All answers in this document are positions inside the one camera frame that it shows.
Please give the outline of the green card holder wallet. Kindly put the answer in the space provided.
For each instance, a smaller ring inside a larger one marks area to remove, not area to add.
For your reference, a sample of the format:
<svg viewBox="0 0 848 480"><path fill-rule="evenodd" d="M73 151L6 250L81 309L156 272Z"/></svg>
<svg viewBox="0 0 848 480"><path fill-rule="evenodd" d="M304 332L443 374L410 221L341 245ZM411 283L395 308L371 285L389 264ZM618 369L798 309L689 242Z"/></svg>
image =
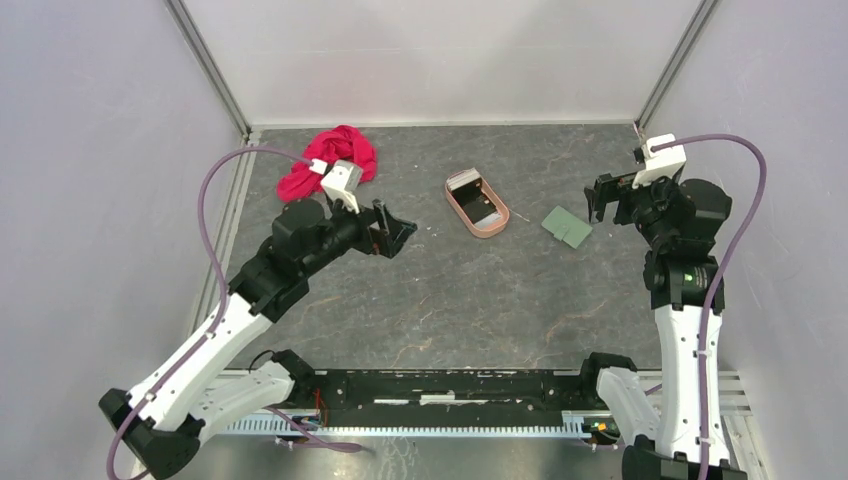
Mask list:
<svg viewBox="0 0 848 480"><path fill-rule="evenodd" d="M556 240L577 249L590 235L593 227L561 206L556 206L541 226Z"/></svg>

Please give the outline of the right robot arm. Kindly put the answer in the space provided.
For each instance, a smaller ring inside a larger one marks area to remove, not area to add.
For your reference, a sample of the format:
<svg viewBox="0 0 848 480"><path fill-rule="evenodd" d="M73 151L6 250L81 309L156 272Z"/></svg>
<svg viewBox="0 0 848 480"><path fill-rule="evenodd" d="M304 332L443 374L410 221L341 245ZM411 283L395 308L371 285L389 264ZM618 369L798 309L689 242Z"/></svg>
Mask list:
<svg viewBox="0 0 848 480"><path fill-rule="evenodd" d="M744 479L733 466L720 412L716 359L725 307L715 236L731 198L701 179L663 176L643 186L635 174L603 174L584 190L589 218L634 225L648 244L643 281L660 338L661 404L654 407L636 367L591 355L597 370L577 382L580 400L607 406L624 444L625 479Z"/></svg>

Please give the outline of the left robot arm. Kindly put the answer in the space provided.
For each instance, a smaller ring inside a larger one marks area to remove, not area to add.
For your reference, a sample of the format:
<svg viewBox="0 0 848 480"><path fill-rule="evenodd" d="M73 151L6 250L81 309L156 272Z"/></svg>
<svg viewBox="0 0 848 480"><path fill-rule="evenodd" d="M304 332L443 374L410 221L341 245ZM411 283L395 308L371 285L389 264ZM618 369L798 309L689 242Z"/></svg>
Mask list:
<svg viewBox="0 0 848 480"><path fill-rule="evenodd" d="M225 286L204 323L147 379L128 391L111 389L98 406L116 430L107 475L124 443L144 465L141 478L168 479L209 439L236 421L283 401L306 405L313 379L269 360L250 374L211 389L213 380L248 344L309 292L309 278L350 250L395 257L417 230L384 203L354 210L314 199L284 206L257 254Z"/></svg>

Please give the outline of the stack of upright cards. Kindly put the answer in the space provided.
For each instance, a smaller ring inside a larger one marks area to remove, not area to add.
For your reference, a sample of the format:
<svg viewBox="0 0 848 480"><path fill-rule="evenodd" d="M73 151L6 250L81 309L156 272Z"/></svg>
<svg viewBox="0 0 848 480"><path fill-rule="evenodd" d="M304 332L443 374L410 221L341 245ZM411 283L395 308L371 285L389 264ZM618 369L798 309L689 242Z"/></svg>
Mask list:
<svg viewBox="0 0 848 480"><path fill-rule="evenodd" d="M448 191L454 191L468 184L474 184L481 178L476 168L457 172L446 179L445 187Z"/></svg>

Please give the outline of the pink oval card tray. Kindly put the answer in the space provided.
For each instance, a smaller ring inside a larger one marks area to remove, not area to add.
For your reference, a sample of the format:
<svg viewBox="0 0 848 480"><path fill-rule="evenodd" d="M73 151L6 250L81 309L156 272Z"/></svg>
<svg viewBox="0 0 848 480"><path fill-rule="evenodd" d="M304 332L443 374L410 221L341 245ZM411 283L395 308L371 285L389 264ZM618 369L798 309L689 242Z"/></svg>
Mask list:
<svg viewBox="0 0 848 480"><path fill-rule="evenodd" d="M449 176L444 189L449 204L475 237L488 239L505 229L510 210L476 168Z"/></svg>

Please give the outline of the red crumpled cloth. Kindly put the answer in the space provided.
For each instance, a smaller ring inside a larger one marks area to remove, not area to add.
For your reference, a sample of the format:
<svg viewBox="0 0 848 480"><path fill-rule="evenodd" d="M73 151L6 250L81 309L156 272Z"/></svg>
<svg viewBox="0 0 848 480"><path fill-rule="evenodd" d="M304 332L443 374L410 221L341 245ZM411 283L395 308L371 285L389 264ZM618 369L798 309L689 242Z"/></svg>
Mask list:
<svg viewBox="0 0 848 480"><path fill-rule="evenodd" d="M362 132L349 125L339 125L315 136L302 152L307 161L319 160L325 172L339 161L351 162L362 169L360 183L369 182L377 174L376 148ZM323 175L307 164L296 162L277 183L276 193L283 202L291 202L321 192Z"/></svg>

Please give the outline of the aluminium frame rail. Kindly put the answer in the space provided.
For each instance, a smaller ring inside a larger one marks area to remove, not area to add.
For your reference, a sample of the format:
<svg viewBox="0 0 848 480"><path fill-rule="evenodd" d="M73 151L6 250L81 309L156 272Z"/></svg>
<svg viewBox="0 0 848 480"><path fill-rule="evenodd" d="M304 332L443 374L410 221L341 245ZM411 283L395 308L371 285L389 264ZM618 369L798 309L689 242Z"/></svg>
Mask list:
<svg viewBox="0 0 848 480"><path fill-rule="evenodd" d="M447 437L447 438L563 438L589 439L583 430L583 417L565 415L554 426L499 426L499 427L322 427L311 430L315 436L351 437ZM221 435L297 436L295 430L283 419L271 413L256 413L225 428Z"/></svg>

